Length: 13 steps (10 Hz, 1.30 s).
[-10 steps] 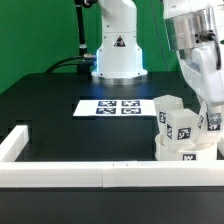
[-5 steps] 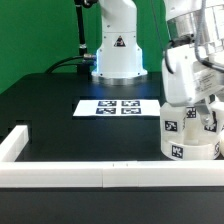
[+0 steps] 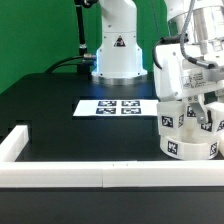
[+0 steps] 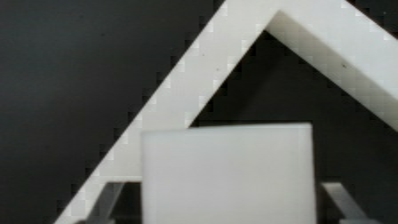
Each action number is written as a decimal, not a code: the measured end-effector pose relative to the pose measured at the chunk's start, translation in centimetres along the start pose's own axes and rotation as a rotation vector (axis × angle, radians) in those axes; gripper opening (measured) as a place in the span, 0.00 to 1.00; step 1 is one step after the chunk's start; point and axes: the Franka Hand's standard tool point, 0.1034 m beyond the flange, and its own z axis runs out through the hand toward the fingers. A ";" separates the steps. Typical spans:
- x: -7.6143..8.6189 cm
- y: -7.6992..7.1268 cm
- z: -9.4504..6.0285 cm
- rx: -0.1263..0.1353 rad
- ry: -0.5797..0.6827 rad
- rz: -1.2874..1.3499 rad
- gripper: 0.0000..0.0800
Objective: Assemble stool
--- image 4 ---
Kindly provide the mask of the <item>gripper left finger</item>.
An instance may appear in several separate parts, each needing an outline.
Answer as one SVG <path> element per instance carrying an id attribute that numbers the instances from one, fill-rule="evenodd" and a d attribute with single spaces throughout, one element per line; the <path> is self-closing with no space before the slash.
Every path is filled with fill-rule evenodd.
<path id="1" fill-rule="evenodd" d="M 139 182 L 109 182 L 89 216 L 75 224 L 142 224 Z"/>

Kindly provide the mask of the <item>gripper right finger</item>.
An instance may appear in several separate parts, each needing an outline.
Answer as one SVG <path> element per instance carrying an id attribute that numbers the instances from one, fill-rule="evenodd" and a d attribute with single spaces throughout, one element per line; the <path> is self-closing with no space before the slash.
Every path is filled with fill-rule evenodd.
<path id="1" fill-rule="evenodd" d="M 356 202 L 340 182 L 322 182 L 318 187 L 318 224 L 380 224 Z"/>

